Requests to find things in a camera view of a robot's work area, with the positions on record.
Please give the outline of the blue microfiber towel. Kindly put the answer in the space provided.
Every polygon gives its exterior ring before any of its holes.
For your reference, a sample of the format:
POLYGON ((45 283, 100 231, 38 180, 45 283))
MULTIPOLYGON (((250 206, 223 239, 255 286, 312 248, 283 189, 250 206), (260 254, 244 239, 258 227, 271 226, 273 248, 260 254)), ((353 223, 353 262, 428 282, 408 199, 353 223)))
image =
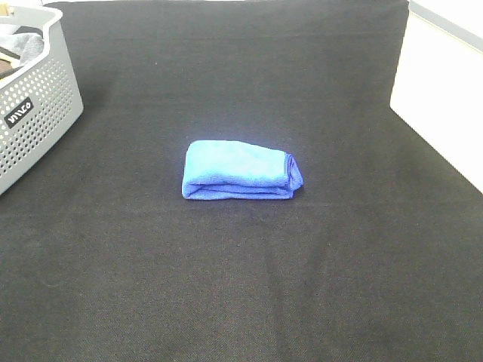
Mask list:
POLYGON ((186 151, 185 199, 284 200, 302 186, 295 157, 284 151, 232 140, 197 140, 186 151))

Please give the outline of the black table cloth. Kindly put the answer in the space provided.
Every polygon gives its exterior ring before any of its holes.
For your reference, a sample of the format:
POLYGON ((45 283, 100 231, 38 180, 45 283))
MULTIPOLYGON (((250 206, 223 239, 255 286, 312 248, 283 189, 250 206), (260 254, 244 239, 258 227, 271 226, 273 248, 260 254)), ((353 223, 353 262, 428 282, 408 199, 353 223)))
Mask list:
POLYGON ((389 107, 405 2, 58 8, 84 111, 1 198, 3 361, 482 359, 482 196, 389 107), (303 186, 185 199, 197 140, 303 186))

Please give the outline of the white plastic storage crate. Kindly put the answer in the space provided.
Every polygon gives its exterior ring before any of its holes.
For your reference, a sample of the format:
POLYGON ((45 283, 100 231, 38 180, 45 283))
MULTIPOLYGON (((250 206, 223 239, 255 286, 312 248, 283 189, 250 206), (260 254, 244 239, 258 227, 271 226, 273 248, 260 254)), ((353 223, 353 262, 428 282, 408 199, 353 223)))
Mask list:
POLYGON ((482 189, 482 3, 410 1, 391 109, 482 189))

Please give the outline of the grey perforated plastic basket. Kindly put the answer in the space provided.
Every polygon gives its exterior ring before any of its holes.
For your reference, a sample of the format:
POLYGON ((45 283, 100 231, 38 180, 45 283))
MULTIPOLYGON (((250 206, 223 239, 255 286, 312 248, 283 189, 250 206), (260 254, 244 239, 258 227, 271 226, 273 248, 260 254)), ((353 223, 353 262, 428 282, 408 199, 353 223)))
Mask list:
POLYGON ((42 53, 1 79, 1 190, 5 192, 68 131, 84 106, 55 8, 1 6, 3 25, 29 27, 42 53))

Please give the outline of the grey towel in basket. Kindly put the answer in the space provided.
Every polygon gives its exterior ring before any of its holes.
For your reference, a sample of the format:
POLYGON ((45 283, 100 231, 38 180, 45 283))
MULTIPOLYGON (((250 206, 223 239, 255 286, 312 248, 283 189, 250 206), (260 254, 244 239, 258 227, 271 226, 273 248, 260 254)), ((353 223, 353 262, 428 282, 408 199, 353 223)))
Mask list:
POLYGON ((20 55, 20 62, 13 67, 25 66, 38 57, 44 49, 44 40, 36 32, 20 32, 1 35, 1 48, 20 55))

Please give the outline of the brown cloth in basket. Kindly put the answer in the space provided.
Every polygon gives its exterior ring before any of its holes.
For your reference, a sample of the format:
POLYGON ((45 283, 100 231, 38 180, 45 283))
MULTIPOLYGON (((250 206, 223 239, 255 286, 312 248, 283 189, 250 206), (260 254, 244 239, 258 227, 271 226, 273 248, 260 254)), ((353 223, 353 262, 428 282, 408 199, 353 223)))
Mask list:
POLYGON ((17 71, 7 60, 0 60, 0 79, 6 78, 17 71))

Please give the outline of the yellow cloth in basket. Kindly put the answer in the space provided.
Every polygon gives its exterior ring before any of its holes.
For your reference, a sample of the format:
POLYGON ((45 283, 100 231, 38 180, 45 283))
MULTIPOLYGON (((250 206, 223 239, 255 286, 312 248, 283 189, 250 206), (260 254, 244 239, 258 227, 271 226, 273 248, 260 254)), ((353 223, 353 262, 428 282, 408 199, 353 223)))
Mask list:
POLYGON ((0 48, 0 58, 1 60, 9 63, 20 62, 20 55, 13 53, 12 51, 5 48, 0 48))

